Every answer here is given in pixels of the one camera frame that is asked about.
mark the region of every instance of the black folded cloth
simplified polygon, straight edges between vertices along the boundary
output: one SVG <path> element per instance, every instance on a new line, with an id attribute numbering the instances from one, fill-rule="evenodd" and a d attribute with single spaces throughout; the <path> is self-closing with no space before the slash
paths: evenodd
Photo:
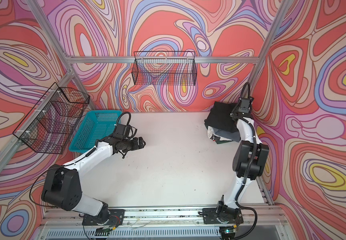
<path id="1" fill-rule="evenodd" d="M 238 132 L 236 123 L 230 117 L 230 113 L 235 106 L 236 103 L 214 102 L 205 124 L 227 132 Z"/>

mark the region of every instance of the metal beam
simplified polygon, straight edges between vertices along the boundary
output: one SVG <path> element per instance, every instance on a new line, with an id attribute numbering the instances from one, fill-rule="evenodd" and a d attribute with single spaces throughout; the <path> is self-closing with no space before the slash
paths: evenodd
<path id="1" fill-rule="evenodd" d="M 262 48 L 260 51 L 260 54 L 258 55 L 258 63 L 253 67 L 251 74 L 249 76 L 248 82 L 253 83 L 253 81 L 258 77 L 258 74 L 260 72 L 260 69 L 262 65 L 265 63 L 266 55 L 269 52 L 269 49 L 276 37 L 276 34 L 278 30 L 280 29 L 280 26 L 282 22 L 284 21 L 284 17 L 293 3 L 293 0 L 282 0 L 280 7 L 277 10 L 276 16 L 274 17 L 274 20 L 272 22 L 272 25 L 269 28 L 268 34 L 264 40 L 264 43 L 262 44 Z"/>
<path id="2" fill-rule="evenodd" d="M 66 86 L 70 79 L 73 77 L 73 74 L 68 71 L 67 74 L 65 74 L 59 81 L 59 86 Z M 38 105 L 37 109 L 42 109 L 44 106 L 49 102 L 54 92 L 50 92 L 44 100 Z M 37 117 L 37 115 L 40 113 L 40 111 L 35 111 L 31 114 L 31 116 L 28 117 L 28 119 L 23 123 L 22 127 L 19 129 L 20 131 L 24 131 L 31 122 Z M 12 135 L 9 142 L 2 148 L 3 150 L 0 151 L 0 173 L 4 169 L 4 167 L 8 164 L 10 159 L 14 156 L 16 151 L 19 149 L 19 147 L 22 145 L 22 142 L 15 136 Z"/>
<path id="3" fill-rule="evenodd" d="M 177 59 L 186 57 L 156 57 L 163 59 Z M 134 63 L 135 58 L 131 56 L 67 56 L 69 63 Z M 258 57 L 195 57 L 196 63 L 258 63 Z"/>
<path id="4" fill-rule="evenodd" d="M 27 0 L 26 1 L 28 6 L 30 7 L 34 17 L 36 18 L 38 24 L 41 26 L 42 30 L 44 31 L 45 37 L 51 42 L 51 45 L 54 47 L 55 52 L 57 53 L 58 57 L 60 58 L 61 62 L 64 64 L 65 68 L 70 70 L 74 75 L 74 83 L 76 84 L 77 88 L 88 94 L 86 88 L 84 87 L 84 84 L 82 83 L 80 77 L 78 74 L 76 74 L 73 65 L 68 62 L 66 59 L 66 52 L 63 49 L 60 41 L 58 40 L 55 32 L 53 31 L 53 28 L 48 21 L 48 18 L 46 17 L 44 11 L 38 4 L 37 0 Z M 95 110 L 94 103 L 89 102 L 89 106 L 92 110 Z"/>

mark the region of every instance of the wire mesh basket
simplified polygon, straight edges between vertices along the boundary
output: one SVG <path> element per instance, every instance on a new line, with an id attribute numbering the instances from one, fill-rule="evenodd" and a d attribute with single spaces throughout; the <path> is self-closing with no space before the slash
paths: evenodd
<path id="1" fill-rule="evenodd" d="M 35 152 L 62 154 L 89 104 L 90 97 L 74 88 L 51 88 L 48 91 L 54 93 L 50 93 L 52 96 L 49 102 L 43 109 L 38 110 L 36 117 L 25 130 L 16 131 L 28 113 L 13 131 L 13 135 Z"/>
<path id="2" fill-rule="evenodd" d="M 196 85 L 194 51 L 135 51 L 135 85 Z"/>

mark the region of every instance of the white tabletop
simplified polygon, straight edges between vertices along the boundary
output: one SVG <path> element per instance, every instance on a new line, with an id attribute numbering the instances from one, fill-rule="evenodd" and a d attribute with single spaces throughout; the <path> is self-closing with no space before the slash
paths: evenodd
<path id="1" fill-rule="evenodd" d="M 110 207 L 217 204 L 236 175 L 232 161 L 238 143 L 208 139 L 208 114 L 132 113 L 130 125 L 145 148 L 128 152 L 125 159 L 114 154 L 102 161 L 81 180 L 82 191 Z M 254 181 L 241 203 L 263 202 Z"/>

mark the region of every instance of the stack of clothes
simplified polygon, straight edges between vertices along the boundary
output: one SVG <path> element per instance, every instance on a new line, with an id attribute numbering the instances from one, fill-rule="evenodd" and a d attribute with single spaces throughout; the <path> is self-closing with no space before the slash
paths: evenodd
<path id="1" fill-rule="evenodd" d="M 230 117 L 230 113 L 236 103 L 214 102 L 209 116 L 205 119 L 205 127 L 208 129 L 208 137 L 217 144 L 241 140 L 236 123 Z"/>

